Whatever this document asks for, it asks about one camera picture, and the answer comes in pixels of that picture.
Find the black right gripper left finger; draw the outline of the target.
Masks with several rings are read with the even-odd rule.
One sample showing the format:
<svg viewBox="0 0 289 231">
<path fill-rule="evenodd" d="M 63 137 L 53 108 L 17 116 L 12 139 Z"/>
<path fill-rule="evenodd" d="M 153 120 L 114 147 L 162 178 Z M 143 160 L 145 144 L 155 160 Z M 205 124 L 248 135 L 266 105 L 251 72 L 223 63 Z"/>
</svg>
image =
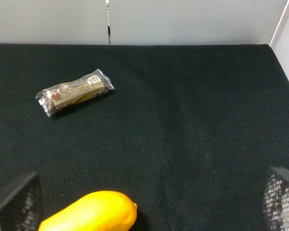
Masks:
<svg viewBox="0 0 289 231">
<path fill-rule="evenodd" d="M 37 231 L 42 221 L 42 189 L 36 172 L 0 189 L 0 231 Z"/>
</svg>

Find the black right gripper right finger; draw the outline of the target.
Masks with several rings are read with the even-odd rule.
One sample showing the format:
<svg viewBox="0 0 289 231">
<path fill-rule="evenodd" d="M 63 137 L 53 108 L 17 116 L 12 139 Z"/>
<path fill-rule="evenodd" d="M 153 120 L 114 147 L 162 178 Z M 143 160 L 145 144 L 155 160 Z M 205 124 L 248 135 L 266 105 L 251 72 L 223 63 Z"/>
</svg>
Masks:
<svg viewBox="0 0 289 231">
<path fill-rule="evenodd" d="M 289 231 L 289 170 L 269 170 L 263 198 L 263 214 L 269 231 Z"/>
</svg>

